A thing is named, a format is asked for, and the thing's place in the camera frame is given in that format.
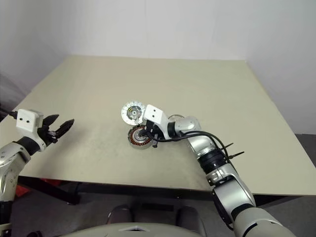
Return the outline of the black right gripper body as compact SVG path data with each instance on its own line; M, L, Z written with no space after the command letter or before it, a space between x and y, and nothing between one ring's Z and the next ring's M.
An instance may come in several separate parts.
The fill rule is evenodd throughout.
M164 140L163 132L152 121L147 120L145 125L147 136L156 141Z

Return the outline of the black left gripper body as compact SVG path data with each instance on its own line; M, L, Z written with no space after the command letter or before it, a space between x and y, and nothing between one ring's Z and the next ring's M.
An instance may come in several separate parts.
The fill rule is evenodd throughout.
M43 140L46 145L55 144L58 141L59 130L50 131L49 126L42 124L42 127L38 128L37 134Z

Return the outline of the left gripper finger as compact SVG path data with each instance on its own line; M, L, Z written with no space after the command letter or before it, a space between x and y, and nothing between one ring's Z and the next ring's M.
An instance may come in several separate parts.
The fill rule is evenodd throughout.
M49 127L57 120L58 117L58 114L47 116L43 119L43 127L49 129Z
M55 131L55 138L59 139L61 138L65 133L67 133L70 128L73 126L75 120L71 119L66 122L64 122L60 127Z

